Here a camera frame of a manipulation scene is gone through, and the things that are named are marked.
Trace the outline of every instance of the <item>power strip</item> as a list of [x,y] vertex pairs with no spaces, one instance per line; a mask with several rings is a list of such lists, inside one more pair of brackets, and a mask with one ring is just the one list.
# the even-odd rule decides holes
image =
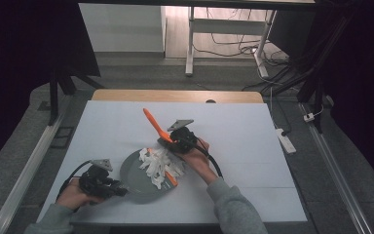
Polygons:
[[281,133],[283,133],[283,129],[276,129],[276,134],[278,135],[278,138],[280,140],[281,146],[283,146],[286,153],[291,154],[296,152],[296,148],[291,143],[289,137],[282,136]]

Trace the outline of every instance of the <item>shredded white paper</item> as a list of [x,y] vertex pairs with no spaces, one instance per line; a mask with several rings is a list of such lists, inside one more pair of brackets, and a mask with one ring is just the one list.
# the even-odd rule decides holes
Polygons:
[[139,160],[143,162],[139,168],[145,169],[148,167],[146,173],[158,189],[161,189],[166,172],[174,179],[184,175],[184,163],[181,160],[175,160],[174,157],[170,160],[168,150],[163,147],[157,149],[143,148],[139,152]]

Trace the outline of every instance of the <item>gray sleeve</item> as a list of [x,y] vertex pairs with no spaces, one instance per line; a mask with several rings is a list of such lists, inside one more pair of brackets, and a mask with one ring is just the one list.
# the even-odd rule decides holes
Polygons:
[[24,234],[69,234],[73,227],[69,224],[73,211],[57,204],[51,204],[38,223],[29,224]]
[[214,202],[214,213],[224,234],[267,233],[259,213],[237,186],[229,187],[220,177],[208,186],[207,193]]

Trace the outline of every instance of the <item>wooden floor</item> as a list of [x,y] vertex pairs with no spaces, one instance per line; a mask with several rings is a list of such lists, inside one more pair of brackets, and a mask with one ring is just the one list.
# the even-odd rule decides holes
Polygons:
[[[166,58],[179,59],[186,58],[188,45],[188,8],[187,7],[166,7],[167,16],[167,36],[166,36]],[[196,19],[219,19],[219,20],[257,20],[263,21],[266,17],[265,10],[247,10],[247,9],[222,9],[195,8]],[[232,45],[217,44],[211,38],[210,33],[195,33],[193,44],[196,49],[201,51],[210,51],[221,55],[238,54],[240,48],[258,45],[260,36],[250,35],[228,35],[212,34],[218,43],[237,43]],[[266,46],[265,51],[278,51],[279,49],[271,44]],[[211,53],[194,52],[194,58],[206,59],[252,59],[252,55],[239,55],[234,57],[222,57]]]

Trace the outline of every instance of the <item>gray plate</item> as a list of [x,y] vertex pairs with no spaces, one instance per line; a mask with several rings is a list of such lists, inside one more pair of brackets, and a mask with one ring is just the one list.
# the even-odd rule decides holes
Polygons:
[[166,177],[162,183],[161,189],[151,182],[151,178],[147,175],[146,169],[140,169],[142,161],[139,158],[139,151],[133,152],[123,163],[120,169],[121,182],[128,189],[130,194],[139,196],[156,197],[158,195],[167,193],[174,185]]

